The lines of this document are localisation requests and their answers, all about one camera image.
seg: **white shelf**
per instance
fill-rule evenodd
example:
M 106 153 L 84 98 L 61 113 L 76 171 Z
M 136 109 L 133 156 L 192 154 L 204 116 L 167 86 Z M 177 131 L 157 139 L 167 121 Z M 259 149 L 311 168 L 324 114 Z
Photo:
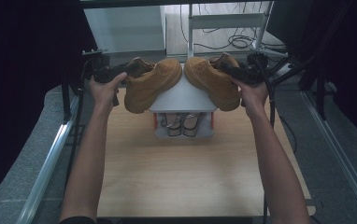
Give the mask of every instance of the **white shelf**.
M 213 112 L 217 107 L 205 91 L 193 86 L 184 75 L 181 64 L 180 81 L 170 90 L 162 92 L 150 107 L 152 113 Z

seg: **black cable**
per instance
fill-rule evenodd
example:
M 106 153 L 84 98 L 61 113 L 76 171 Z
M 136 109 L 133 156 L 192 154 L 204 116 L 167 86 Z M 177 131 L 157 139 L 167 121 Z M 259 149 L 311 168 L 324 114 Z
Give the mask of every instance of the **black cable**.
M 64 191 L 67 188 L 67 183 L 68 183 L 68 178 L 70 177 L 71 174 L 71 168 L 73 166 L 73 161 L 74 161 L 74 156 L 77 150 L 77 145 L 78 145 L 78 134 L 79 134 L 79 123 L 80 123 L 80 117 L 82 113 L 82 104 L 83 104 L 83 94 L 84 94 L 84 86 L 85 86 L 85 70 L 86 66 L 88 66 L 88 63 L 92 60 L 93 58 L 88 59 L 85 64 L 82 67 L 82 74 L 80 76 L 79 80 L 79 106 L 77 109 L 77 116 L 76 116 L 76 121 L 74 123 L 74 140 L 73 140 L 73 145 L 71 147 L 71 154 L 70 154 L 70 159 L 67 164 L 67 170 L 65 173 L 65 183 L 64 183 Z
M 180 16 L 180 26 L 181 26 L 181 32 L 182 32 L 182 36 L 184 37 L 185 41 L 188 43 L 188 40 L 187 38 L 185 37 L 185 34 L 184 34 L 184 29 L 182 27 L 182 9 L 181 9 L 182 5 L 180 5 L 179 7 L 179 16 Z M 202 45 L 202 44 L 195 44 L 196 46 L 200 46 L 200 47 L 203 47 L 203 48 L 207 48 L 207 49 L 225 49 L 227 47 L 229 47 L 230 45 L 234 45 L 233 42 L 234 41 L 239 41 L 240 38 L 235 38 L 236 36 L 236 32 L 239 28 L 236 28 L 235 32 L 233 35 L 231 35 L 229 38 L 228 38 L 228 44 L 223 46 L 223 47 L 219 47 L 219 48 L 212 48 L 212 47 L 209 47 L 209 46 L 206 46 L 206 45 Z
M 242 13 L 245 13 L 245 9 L 246 9 L 246 4 L 247 4 L 248 2 L 245 2 L 245 6 L 243 6 L 243 11 L 242 11 Z
M 321 222 L 319 222 L 319 220 L 317 218 L 315 218 L 314 216 L 311 216 L 310 218 L 312 218 L 312 220 L 314 220 L 317 224 L 321 224 Z
M 234 9 L 232 10 L 231 13 L 234 13 L 235 9 L 239 6 L 239 3 L 236 3 L 236 6 L 234 7 Z
M 295 137 L 295 134 L 294 134 L 294 132 L 293 132 L 293 129 L 292 129 L 292 127 L 290 127 L 290 125 L 289 125 L 289 123 L 287 122 L 287 120 L 286 120 L 284 117 L 282 117 L 282 116 L 279 116 L 279 117 L 280 117 L 281 122 L 286 125 L 286 127 L 289 129 L 290 133 L 291 133 L 292 136 L 293 136 L 293 140 L 294 140 L 293 153 L 295 154 L 295 152 L 297 152 L 297 146 L 298 146 L 298 144 L 297 144 L 297 138 Z
M 198 4 L 198 9 L 199 9 L 199 15 L 202 15 L 201 5 L 200 5 L 200 4 Z M 215 31 L 218 31 L 218 30 L 220 30 L 220 28 L 213 29 L 213 30 L 211 30 L 211 31 L 205 31 L 205 29 L 202 29 L 203 33 L 205 33 L 205 34 L 210 34 L 210 33 L 213 33 L 213 32 L 215 32 Z
M 269 94 L 269 104 L 270 104 L 270 116 L 269 116 L 269 122 L 271 123 L 272 129 L 274 128 L 275 125 L 275 93 L 274 89 L 272 88 L 271 82 L 269 81 L 268 76 L 266 75 L 263 67 L 261 66 L 260 62 L 258 60 L 255 60 L 256 66 L 258 69 L 261 71 L 261 74 L 263 75 L 264 81 L 266 88 L 268 89 L 268 94 Z M 263 224 L 266 223 L 268 215 L 268 204 L 266 202 L 266 198 L 264 195 L 264 214 L 263 214 Z

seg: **aluminum rail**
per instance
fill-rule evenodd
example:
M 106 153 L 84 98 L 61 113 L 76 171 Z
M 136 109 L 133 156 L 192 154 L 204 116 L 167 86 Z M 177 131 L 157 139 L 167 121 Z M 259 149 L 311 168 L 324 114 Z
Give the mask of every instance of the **aluminum rail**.
M 70 3 L 57 3 L 69 7 L 105 8 L 105 7 L 147 7 L 167 5 L 189 5 L 207 3 L 234 3 L 233 0 L 81 0 Z M 241 2 L 263 2 L 263 0 L 245 0 Z
M 351 164 L 344 149 L 336 139 L 327 121 L 323 120 L 319 115 L 319 113 L 317 112 L 317 110 L 315 109 L 314 107 L 315 102 L 313 101 L 309 93 L 305 93 L 301 91 L 301 96 L 307 103 L 307 108 L 309 109 L 310 113 L 312 114 L 312 117 L 315 119 L 316 123 L 318 124 L 321 133 L 323 134 L 324 138 L 326 139 L 329 145 L 329 148 L 332 150 L 336 158 L 336 161 L 338 162 L 339 166 L 341 167 L 341 170 L 344 172 L 345 176 L 347 177 L 351 187 L 353 188 L 357 196 L 357 172 L 355 168 Z
M 272 6 L 274 5 L 274 1 L 268 2 L 268 8 L 264 12 L 264 16 L 262 18 L 260 30 L 258 32 L 257 40 L 255 41 L 255 48 L 259 49 L 263 42 L 264 32 L 266 30 L 266 25 L 268 24 L 269 15 L 271 14 Z
M 39 172 L 36 182 L 27 198 L 27 201 L 21 210 L 21 214 L 16 221 L 17 224 L 30 224 L 36 214 L 36 210 L 44 196 L 45 189 L 47 188 L 50 177 L 53 173 L 55 165 L 59 160 L 60 153 L 64 146 L 65 140 L 70 133 L 70 130 L 75 122 L 75 117 L 79 105 L 79 98 L 76 96 L 71 103 L 71 117 L 66 124 L 62 124 L 56 137 L 50 147 L 50 152 L 42 165 L 41 171 Z

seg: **forearm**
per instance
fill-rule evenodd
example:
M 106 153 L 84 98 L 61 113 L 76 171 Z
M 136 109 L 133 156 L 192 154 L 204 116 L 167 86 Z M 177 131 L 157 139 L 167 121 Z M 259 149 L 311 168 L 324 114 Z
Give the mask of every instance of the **forearm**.
M 85 216 L 96 219 L 105 169 L 108 112 L 96 107 L 72 167 L 61 219 Z
M 250 120 L 265 197 L 274 223 L 309 223 L 300 183 L 266 114 L 257 113 Z

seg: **white wall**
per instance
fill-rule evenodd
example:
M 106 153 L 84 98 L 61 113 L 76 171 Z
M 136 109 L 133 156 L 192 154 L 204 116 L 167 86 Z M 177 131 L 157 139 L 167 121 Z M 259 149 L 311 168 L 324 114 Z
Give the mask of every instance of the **white wall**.
M 164 7 L 85 9 L 97 47 L 107 53 L 165 49 Z

